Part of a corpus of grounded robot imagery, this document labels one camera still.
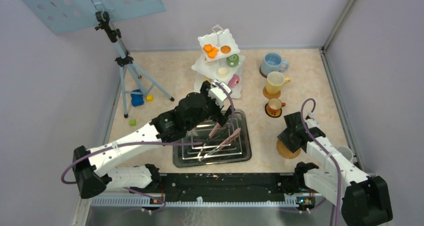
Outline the woven coaster front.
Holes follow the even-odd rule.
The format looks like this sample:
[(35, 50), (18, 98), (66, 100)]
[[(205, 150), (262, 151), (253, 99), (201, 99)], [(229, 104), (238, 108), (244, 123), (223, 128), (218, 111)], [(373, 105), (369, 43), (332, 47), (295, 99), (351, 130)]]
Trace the woven coaster front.
[(301, 153), (301, 149), (299, 148), (295, 152), (291, 152), (282, 141), (277, 141), (276, 143), (276, 149), (279, 155), (285, 159), (294, 159), (298, 157)]

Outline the dark printed coaster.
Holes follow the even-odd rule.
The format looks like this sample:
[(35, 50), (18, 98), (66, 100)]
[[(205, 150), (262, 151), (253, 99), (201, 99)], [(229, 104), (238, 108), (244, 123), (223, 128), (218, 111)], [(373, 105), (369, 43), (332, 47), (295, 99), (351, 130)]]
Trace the dark printed coaster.
[(271, 117), (271, 118), (279, 118), (282, 115), (282, 107), (277, 107), (276, 109), (274, 109), (273, 107), (271, 107), (269, 105), (269, 103), (266, 103), (266, 105), (264, 106), (265, 109), (265, 113), (267, 116)]

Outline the brown mug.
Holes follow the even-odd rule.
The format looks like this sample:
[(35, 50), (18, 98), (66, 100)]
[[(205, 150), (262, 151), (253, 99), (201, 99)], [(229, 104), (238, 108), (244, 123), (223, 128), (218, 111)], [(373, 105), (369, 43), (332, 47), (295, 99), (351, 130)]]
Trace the brown mug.
[(273, 99), (269, 99), (269, 101), (268, 101), (268, 103), (269, 103), (269, 105), (271, 106), (271, 107), (273, 107), (274, 109), (276, 109), (277, 107), (285, 107), (286, 106), (286, 103), (285, 102), (282, 102), (280, 99), (278, 99), (278, 98), (273, 98)]

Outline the white round bun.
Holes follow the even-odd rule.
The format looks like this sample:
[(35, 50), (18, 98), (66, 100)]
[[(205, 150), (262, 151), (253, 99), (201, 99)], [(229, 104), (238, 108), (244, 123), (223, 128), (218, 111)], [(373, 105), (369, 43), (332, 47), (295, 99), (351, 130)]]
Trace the white round bun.
[(216, 71), (216, 75), (219, 78), (225, 78), (225, 77), (228, 76), (228, 74), (229, 74), (229, 71), (228, 71), (227, 67), (219, 67)]

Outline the metal tongs with pink tips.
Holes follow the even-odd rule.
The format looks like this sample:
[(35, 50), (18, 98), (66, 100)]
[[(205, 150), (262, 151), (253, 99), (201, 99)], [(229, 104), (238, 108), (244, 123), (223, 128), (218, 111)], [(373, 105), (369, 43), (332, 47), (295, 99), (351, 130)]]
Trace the metal tongs with pink tips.
[(217, 151), (230, 146), (232, 141), (235, 141), (239, 136), (241, 129), (234, 128), (233, 125), (227, 127), (220, 126), (218, 123), (212, 128), (208, 134), (206, 141), (201, 145), (197, 153), (197, 160), (203, 161), (214, 155)]

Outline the pink cake slice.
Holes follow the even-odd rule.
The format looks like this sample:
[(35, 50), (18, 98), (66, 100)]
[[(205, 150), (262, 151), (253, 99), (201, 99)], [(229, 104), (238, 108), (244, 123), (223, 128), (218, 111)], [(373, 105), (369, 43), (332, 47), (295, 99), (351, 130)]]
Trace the pink cake slice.
[(230, 88), (234, 88), (240, 82), (240, 76), (237, 74), (233, 74), (232, 78), (228, 82), (228, 86)]

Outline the brown coaster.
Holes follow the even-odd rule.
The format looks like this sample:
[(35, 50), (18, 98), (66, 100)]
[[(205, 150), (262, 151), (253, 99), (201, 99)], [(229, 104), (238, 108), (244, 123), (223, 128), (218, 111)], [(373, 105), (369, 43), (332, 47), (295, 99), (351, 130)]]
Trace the brown coaster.
[(263, 93), (263, 95), (264, 95), (266, 98), (268, 98), (268, 99), (279, 98), (279, 97), (280, 97), (280, 95), (281, 95), (281, 91), (278, 91), (278, 92), (277, 92), (277, 93), (275, 93), (275, 94), (270, 94), (270, 93), (268, 93), (268, 92), (267, 92), (267, 90), (266, 90), (266, 87), (264, 87), (264, 88), (263, 88), (262, 93)]
[(267, 75), (266, 75), (266, 74), (264, 74), (264, 73), (262, 72), (261, 68), (259, 68), (259, 73), (260, 73), (260, 74), (261, 74), (261, 76), (263, 76), (264, 78), (266, 78), (266, 77), (267, 77)]

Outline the stainless steel tray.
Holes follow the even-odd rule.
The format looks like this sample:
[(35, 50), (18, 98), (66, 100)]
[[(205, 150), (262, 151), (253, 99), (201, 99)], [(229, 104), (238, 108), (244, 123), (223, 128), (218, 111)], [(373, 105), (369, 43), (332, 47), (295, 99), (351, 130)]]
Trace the stainless steel tray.
[(214, 140), (205, 145), (193, 145), (194, 142), (206, 141), (215, 125), (208, 120), (180, 140), (190, 145), (173, 149), (173, 164), (177, 168), (245, 162), (251, 159), (252, 149), (244, 111), (237, 109), (231, 127), (225, 131), (218, 128), (212, 136)]

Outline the orange fish cake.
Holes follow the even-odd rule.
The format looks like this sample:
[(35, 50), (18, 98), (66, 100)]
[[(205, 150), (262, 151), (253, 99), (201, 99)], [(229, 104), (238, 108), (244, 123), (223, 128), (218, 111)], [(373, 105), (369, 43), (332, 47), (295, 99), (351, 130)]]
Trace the orange fish cake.
[(212, 47), (212, 49), (208, 51), (207, 56), (210, 59), (213, 59), (217, 56), (218, 52), (219, 52), (219, 49), (217, 49), (216, 47)]
[(203, 46), (203, 50), (205, 51), (205, 52), (207, 52), (207, 53), (209, 53), (209, 52), (211, 52), (212, 50), (213, 50), (213, 46), (211, 45), (211, 44), (206, 44), (206, 45), (204, 45)]

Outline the green roll cake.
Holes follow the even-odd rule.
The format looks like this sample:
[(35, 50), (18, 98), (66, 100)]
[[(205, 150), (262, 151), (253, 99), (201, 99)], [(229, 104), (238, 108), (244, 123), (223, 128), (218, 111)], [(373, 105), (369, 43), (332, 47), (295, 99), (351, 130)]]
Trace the green roll cake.
[(240, 57), (238, 54), (233, 54), (226, 58), (226, 65), (228, 67), (234, 68), (237, 67), (240, 63)]

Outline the yellow mug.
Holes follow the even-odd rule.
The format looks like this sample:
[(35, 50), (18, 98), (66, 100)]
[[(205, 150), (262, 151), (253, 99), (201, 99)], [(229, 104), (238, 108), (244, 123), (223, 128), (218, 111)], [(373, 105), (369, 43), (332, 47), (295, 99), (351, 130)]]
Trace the yellow mug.
[(278, 94), (283, 86), (291, 82), (291, 78), (285, 77), (281, 72), (271, 72), (267, 76), (265, 91), (270, 94)]

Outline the orange round cookie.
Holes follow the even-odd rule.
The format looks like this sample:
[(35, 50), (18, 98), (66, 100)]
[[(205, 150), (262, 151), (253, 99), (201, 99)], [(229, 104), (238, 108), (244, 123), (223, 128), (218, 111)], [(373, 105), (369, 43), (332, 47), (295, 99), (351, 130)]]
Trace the orange round cookie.
[(220, 51), (223, 53), (223, 54), (228, 54), (228, 53), (230, 53), (231, 52), (231, 47), (230, 46), (222, 46), (221, 48), (220, 48)]

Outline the brown coaster back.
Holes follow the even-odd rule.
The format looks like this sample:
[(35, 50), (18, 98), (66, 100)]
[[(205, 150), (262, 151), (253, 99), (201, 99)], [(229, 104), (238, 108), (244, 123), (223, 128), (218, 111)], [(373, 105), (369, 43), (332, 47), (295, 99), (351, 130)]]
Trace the brown coaster back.
[(263, 76), (264, 78), (266, 78), (266, 77), (267, 77), (267, 75), (266, 75), (266, 74), (264, 74), (264, 73), (262, 72), (261, 68), (259, 68), (259, 73), (260, 73), (260, 74), (261, 74), (261, 76)]

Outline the blue mug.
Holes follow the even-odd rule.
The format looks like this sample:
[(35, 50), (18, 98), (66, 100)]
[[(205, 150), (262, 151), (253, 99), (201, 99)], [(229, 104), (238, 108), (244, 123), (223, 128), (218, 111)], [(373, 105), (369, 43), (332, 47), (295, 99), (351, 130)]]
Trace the blue mug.
[(281, 72), (289, 69), (289, 62), (283, 60), (278, 53), (268, 53), (265, 55), (260, 66), (262, 72), (268, 75), (271, 72)]

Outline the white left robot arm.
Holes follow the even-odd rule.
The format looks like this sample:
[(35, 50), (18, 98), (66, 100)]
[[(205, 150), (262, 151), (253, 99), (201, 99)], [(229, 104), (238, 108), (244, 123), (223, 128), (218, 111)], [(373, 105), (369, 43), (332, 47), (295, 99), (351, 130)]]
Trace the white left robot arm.
[(204, 81), (200, 92), (187, 94), (174, 109), (159, 114), (135, 132), (102, 146), (77, 147), (73, 151), (72, 164), (61, 176), (62, 183), (68, 183), (65, 175), (71, 170), (82, 199), (112, 188), (138, 187), (151, 193), (157, 191), (161, 183), (153, 166), (118, 168), (118, 165), (149, 150), (183, 146), (180, 140), (207, 120), (225, 126), (228, 120), (234, 119), (233, 102), (222, 113), (231, 93), (232, 89), (224, 82)]

